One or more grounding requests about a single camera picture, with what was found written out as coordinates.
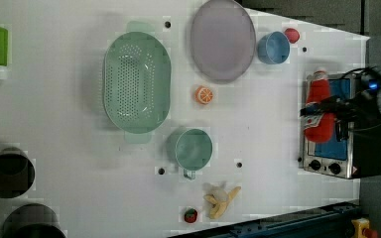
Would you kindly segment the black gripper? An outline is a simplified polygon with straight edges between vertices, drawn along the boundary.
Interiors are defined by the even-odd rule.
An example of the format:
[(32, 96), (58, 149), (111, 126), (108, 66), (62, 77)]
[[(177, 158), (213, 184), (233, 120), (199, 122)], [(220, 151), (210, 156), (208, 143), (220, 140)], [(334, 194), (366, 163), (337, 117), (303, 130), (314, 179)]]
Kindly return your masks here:
[(358, 92), (353, 98), (342, 100), (333, 95), (321, 101), (324, 104), (310, 104), (300, 110), (301, 116), (335, 113), (336, 140), (349, 139), (349, 133), (361, 134), (381, 126), (381, 115), (375, 97), (368, 92)]

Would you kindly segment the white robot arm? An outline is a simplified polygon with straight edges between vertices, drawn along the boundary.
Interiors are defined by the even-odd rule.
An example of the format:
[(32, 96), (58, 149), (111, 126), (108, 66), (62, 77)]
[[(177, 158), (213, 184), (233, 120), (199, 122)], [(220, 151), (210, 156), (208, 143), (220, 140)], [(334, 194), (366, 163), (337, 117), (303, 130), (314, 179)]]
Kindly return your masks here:
[(300, 110), (309, 141), (326, 143), (333, 132), (341, 141), (349, 131), (360, 133), (381, 126), (381, 74), (369, 73), (366, 78), (357, 75), (353, 95), (343, 90), (343, 84), (349, 82), (347, 77), (348, 73), (337, 79), (329, 79), (324, 71), (314, 74), (308, 99)]

